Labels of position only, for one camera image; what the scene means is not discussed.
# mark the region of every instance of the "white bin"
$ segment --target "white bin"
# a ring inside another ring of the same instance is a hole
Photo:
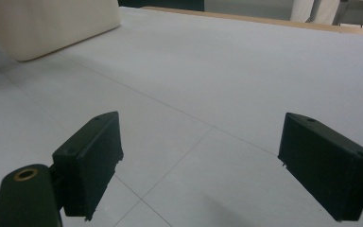
[[[0,48],[27,61],[120,24],[117,0],[0,0]]]

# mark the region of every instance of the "plastic container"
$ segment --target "plastic container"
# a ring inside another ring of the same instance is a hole
[[[116,0],[0,0],[0,48],[17,61],[120,25]]]

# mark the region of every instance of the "wooden trim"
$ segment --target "wooden trim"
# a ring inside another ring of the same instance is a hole
[[[184,10],[184,9],[167,9],[167,8],[155,8],[155,7],[143,7],[142,9],[173,12],[173,13],[180,13],[180,14],[187,14],[187,15],[232,19],[232,20],[238,20],[238,21],[248,21],[248,22],[255,22],[255,23],[262,23],[262,24],[269,24],[269,25],[276,25],[276,26],[292,26],[292,27],[299,27],[299,28],[306,28],[306,29],[313,29],[313,30],[324,30],[324,31],[332,31],[332,32],[339,32],[339,33],[363,35],[363,28],[358,28],[358,27],[328,26],[328,25],[320,25],[320,24],[282,21],[282,20],[274,20],[274,19],[268,19],[268,18],[248,17],[248,16],[239,16],[239,15],[222,14],[222,13],[214,13],[214,12],[192,11],[192,10]]]

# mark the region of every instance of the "white table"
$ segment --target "white table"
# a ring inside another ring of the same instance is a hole
[[[336,223],[277,159],[286,112],[363,146],[363,35],[121,9],[122,26],[51,55],[0,51],[0,181],[95,115],[120,113],[125,159],[90,223]]]

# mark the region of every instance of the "wall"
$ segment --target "wall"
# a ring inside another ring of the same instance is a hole
[[[290,20],[294,0],[205,0],[205,11]]]

